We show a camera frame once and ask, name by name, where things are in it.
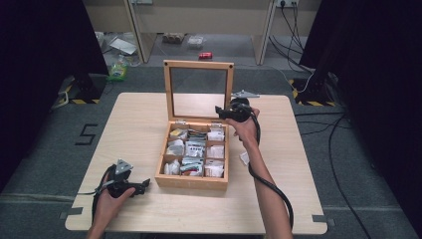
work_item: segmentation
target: wooden box compartment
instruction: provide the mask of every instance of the wooden box compartment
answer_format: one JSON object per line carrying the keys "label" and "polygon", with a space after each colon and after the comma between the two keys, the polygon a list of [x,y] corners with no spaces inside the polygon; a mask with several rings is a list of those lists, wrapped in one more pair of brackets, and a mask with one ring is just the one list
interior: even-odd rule
{"label": "wooden box compartment", "polygon": [[[227,189],[229,182],[229,127],[224,124],[223,120],[218,119],[218,115],[215,113],[215,106],[223,106],[227,109],[230,104],[233,66],[233,63],[164,61],[169,121],[155,172],[155,180],[160,187]],[[216,92],[209,94],[186,94],[183,91],[180,92],[177,88],[180,87],[181,83],[175,77],[175,74],[180,75],[178,71],[180,69],[187,69],[189,71],[187,75],[189,76],[192,76],[191,70],[193,72],[199,71],[201,74],[198,76],[208,75],[208,71],[217,71],[221,76],[218,77],[218,81],[212,81],[215,81],[217,85],[223,86],[223,92],[221,94]],[[194,81],[197,81],[198,76],[193,77]],[[222,140],[221,138],[216,140],[209,137],[208,132],[215,130],[221,130],[224,133]],[[202,132],[203,134],[201,135],[205,135],[205,137],[204,140],[195,140],[189,135],[177,135],[181,132],[183,132],[182,135],[187,132],[189,132],[189,135],[193,133],[193,138],[195,138],[196,133]],[[191,143],[191,141],[196,141],[197,143],[194,143],[194,145],[186,144]],[[179,150],[175,152],[168,149],[169,143],[183,144],[184,149],[182,153]],[[199,169],[199,164],[195,164],[197,167],[192,172],[189,169],[184,171],[191,165],[185,165],[184,163],[186,161],[190,162],[190,160],[202,161],[201,168]],[[180,166],[178,171],[175,169],[177,164]],[[214,166],[216,165],[218,167],[223,166],[223,171],[210,169],[210,164],[212,168],[215,168]]]}

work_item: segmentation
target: gray carpet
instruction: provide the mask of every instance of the gray carpet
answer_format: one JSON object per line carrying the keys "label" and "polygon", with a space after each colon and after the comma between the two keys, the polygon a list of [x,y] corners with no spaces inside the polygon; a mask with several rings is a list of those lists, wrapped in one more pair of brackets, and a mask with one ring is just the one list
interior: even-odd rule
{"label": "gray carpet", "polygon": [[[288,79],[307,77],[294,71],[284,73]],[[344,111],[344,107],[340,106],[296,105],[282,73],[273,69],[236,70],[233,91],[241,90],[286,95],[292,101],[295,114]],[[112,106],[118,94],[123,92],[163,93],[162,68],[131,68],[124,82],[105,86],[99,104],[69,104],[48,115],[33,150],[22,160],[0,196],[1,238],[84,238],[84,232],[72,232],[65,228],[61,214],[71,208]],[[328,140],[332,126],[322,123],[333,123],[339,117],[297,116],[329,228],[322,236],[298,235],[296,238],[365,238],[356,217],[337,188],[330,165]],[[95,135],[92,143],[89,143],[89,137],[80,136],[88,123],[92,126],[87,127],[85,133]],[[387,184],[371,166],[370,156],[349,119],[342,120],[332,135],[331,152],[338,183],[371,237],[417,238]],[[105,238],[139,237],[138,234],[107,233]]]}

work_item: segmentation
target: floor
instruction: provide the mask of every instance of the floor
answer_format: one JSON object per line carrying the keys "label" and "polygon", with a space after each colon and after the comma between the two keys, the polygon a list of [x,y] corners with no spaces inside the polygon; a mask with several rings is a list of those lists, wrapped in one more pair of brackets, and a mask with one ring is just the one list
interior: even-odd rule
{"label": "floor", "polygon": [[[161,42],[161,36],[158,36],[148,63],[140,64],[138,67],[159,67],[164,59],[197,60],[200,52],[212,52],[213,61],[234,62],[240,69],[277,70],[283,81],[289,80],[289,77],[286,77],[287,73],[303,70],[292,63],[289,64],[271,43],[267,48],[264,65],[257,66],[249,37],[197,36],[205,40],[201,50],[189,49],[186,41],[181,45],[165,44]],[[285,46],[291,43],[289,37],[276,37],[276,39]],[[305,45],[306,38],[301,38],[301,40]],[[119,51],[109,48],[107,41],[109,38],[105,37],[103,50],[105,60],[111,66],[117,60]],[[300,50],[298,46],[293,46],[293,49]],[[300,54],[296,52],[290,52],[289,55],[295,61],[300,58]],[[134,66],[136,65],[135,58],[127,59]],[[301,74],[304,77],[311,75],[310,73]],[[104,94],[109,94],[109,91],[110,89],[106,88]],[[292,102],[328,223],[328,231],[323,235],[296,235],[296,238],[368,238],[368,235],[371,238],[418,238],[382,176],[376,172],[376,168],[372,167],[370,156],[360,142],[358,132],[352,129],[352,119],[343,121],[336,132],[331,134],[332,123],[338,120],[338,116],[330,114],[345,109],[345,104],[337,94],[332,92],[331,95],[335,101],[333,108],[304,107]],[[90,115],[89,108],[92,107],[87,107],[86,110],[70,107],[67,109],[67,114],[82,114],[89,121],[96,117]],[[54,120],[50,119],[46,122],[46,131],[34,155],[31,156],[33,160],[23,161],[0,196],[1,238],[84,238],[85,236],[85,232],[71,232],[64,226],[65,212],[72,206],[74,199],[66,188],[71,186],[79,188],[81,175],[84,175],[89,162],[77,158],[92,155],[95,148],[85,148],[81,151],[70,151],[66,148],[69,136],[62,136],[58,131],[64,124],[69,127],[73,119],[66,118],[60,113],[55,114]],[[317,132],[325,127],[329,129]],[[55,131],[48,131],[48,128],[54,128]],[[61,165],[57,166],[61,170],[49,169],[49,164],[54,164],[51,158],[61,156],[57,150],[62,155],[71,155],[73,161],[61,162]],[[46,169],[44,174],[34,171],[33,168],[37,168],[39,164],[45,165],[50,171]],[[63,176],[61,174],[72,177],[73,174],[64,168],[77,171],[78,178],[56,180],[55,178]],[[42,177],[42,182],[48,183],[34,186],[34,182],[25,176],[26,174]],[[107,233],[105,238],[139,237],[138,234]]]}

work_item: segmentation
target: wooden box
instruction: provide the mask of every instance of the wooden box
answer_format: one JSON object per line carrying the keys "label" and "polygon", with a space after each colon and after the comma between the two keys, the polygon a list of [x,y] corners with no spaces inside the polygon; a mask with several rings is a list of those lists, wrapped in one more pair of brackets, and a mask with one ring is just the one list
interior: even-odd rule
{"label": "wooden box", "polygon": [[[155,172],[155,180],[160,187],[227,189],[229,127],[223,120],[218,119],[215,107],[228,108],[233,71],[233,63],[164,61],[168,126]],[[197,91],[189,92],[192,87]],[[215,140],[216,138],[208,135],[211,130],[224,132],[224,139]],[[195,139],[198,131],[207,133],[204,140]],[[184,138],[186,132],[192,135]],[[177,139],[178,143],[183,142],[184,145],[181,154],[180,146],[175,146],[178,150],[169,149],[169,144],[175,143]],[[194,169],[190,171],[187,168],[191,164],[184,165],[192,161],[201,161],[201,158],[202,168],[198,163],[192,166]],[[216,165],[223,166],[221,177],[220,169],[215,170]]]}

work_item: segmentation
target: hand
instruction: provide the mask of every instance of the hand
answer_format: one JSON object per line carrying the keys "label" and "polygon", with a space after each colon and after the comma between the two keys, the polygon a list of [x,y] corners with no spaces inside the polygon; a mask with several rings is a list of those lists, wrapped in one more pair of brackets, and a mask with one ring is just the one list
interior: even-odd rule
{"label": "hand", "polygon": [[[256,117],[260,114],[258,109],[252,108]],[[233,119],[226,119],[226,123],[235,129],[235,136],[243,141],[243,145],[248,149],[251,146],[258,146],[257,143],[257,128],[254,121],[248,118],[246,121],[237,122]]]}
{"label": "hand", "polygon": [[104,189],[100,195],[99,202],[97,203],[96,215],[94,216],[93,225],[90,228],[87,238],[100,238],[106,230],[108,224],[113,218],[117,217],[121,207],[128,197],[134,192],[135,188],[132,187],[126,190],[119,198],[113,198],[108,189]]}

